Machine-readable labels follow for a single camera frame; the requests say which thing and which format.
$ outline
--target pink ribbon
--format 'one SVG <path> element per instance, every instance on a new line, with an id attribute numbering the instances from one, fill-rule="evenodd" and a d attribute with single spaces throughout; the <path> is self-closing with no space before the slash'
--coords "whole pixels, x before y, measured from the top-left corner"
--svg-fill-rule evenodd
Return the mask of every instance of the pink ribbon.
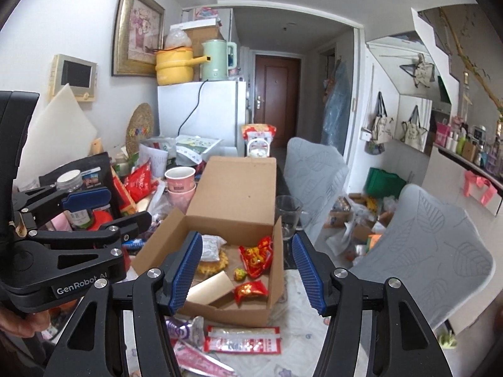
<path id="1" fill-rule="evenodd" d="M 492 185 L 491 180 L 488 178 L 477 176 L 472 171 L 465 171 L 465 185 L 463 187 L 463 194 L 465 197 L 470 195 L 470 184 L 475 184 L 479 189 L 487 186 L 486 192 L 480 198 L 480 203 L 485 207 L 489 201 L 491 201 L 492 196 L 497 193 L 496 188 Z"/>

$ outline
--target wooden door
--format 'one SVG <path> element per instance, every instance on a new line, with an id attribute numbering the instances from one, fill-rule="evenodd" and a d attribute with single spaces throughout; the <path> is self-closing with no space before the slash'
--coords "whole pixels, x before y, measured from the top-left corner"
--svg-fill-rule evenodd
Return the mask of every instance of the wooden door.
<path id="1" fill-rule="evenodd" d="M 300 60 L 256 56 L 255 69 L 255 123 L 275 126 L 271 147 L 286 147 L 297 125 Z"/>

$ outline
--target framed painting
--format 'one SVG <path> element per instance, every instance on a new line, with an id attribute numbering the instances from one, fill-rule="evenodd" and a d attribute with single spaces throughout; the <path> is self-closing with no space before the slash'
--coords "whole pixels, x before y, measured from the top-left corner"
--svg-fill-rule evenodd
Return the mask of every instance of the framed painting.
<path id="1" fill-rule="evenodd" d="M 162 48 L 164 8 L 154 0 L 119 0 L 112 49 L 112 76 L 155 76 Z"/>

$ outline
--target chair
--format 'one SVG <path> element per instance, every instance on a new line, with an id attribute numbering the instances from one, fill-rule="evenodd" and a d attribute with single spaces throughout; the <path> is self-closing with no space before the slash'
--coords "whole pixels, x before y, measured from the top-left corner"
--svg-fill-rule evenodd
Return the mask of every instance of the chair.
<path id="1" fill-rule="evenodd" d="M 335 147 L 301 138 L 288 141 L 285 181 L 290 194 L 302 202 L 303 210 L 311 217 L 308 224 L 303 224 L 313 244 L 343 190 L 348 171 L 348 166 Z"/>
<path id="2" fill-rule="evenodd" d="M 484 288 L 495 264 L 464 209 L 408 184 L 379 242 L 350 271 L 368 281 L 401 279 L 435 330 Z"/>

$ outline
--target pink paper cup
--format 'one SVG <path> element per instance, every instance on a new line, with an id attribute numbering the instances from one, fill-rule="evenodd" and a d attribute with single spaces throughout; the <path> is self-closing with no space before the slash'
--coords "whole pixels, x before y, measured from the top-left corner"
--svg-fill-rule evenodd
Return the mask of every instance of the pink paper cup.
<path id="1" fill-rule="evenodd" d="M 192 188 L 192 190 L 186 192 L 172 192 L 168 190 L 168 198 L 169 202 L 179 210 L 181 210 L 184 214 L 187 214 L 187 210 L 189 208 L 189 204 L 192 201 L 192 197 L 196 192 L 196 187 Z"/>
<path id="2" fill-rule="evenodd" d="M 184 193 L 192 190 L 196 182 L 194 176 L 195 169 L 192 167 L 173 167 L 164 173 L 168 182 L 168 190 L 176 193 Z"/>

